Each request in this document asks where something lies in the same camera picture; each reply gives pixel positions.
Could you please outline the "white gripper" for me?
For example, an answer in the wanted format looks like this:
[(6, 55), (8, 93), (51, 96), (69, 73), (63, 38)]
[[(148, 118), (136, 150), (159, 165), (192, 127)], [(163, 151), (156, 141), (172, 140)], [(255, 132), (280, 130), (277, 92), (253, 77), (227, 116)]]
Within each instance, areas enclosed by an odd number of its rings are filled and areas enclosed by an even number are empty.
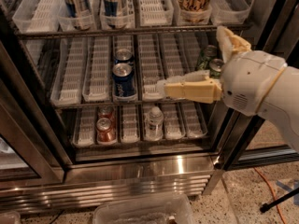
[(219, 101), (222, 95), (228, 107), (253, 116), (287, 64), (281, 57), (251, 51), (251, 44), (227, 27), (218, 26), (216, 38), (226, 62), (221, 70), (221, 82), (212, 78), (208, 70), (200, 70), (159, 80), (156, 90), (163, 97), (204, 104)]

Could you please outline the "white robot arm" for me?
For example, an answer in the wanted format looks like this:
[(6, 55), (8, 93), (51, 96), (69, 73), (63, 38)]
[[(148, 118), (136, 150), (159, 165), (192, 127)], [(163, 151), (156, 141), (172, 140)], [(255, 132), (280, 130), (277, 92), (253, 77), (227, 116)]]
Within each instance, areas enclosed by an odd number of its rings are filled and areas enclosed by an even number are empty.
[(273, 123), (289, 147), (299, 152), (299, 69), (278, 56), (253, 50), (251, 44), (220, 26), (216, 38), (224, 60), (221, 77), (208, 71), (159, 80), (163, 97), (211, 104), (222, 100), (246, 116)]

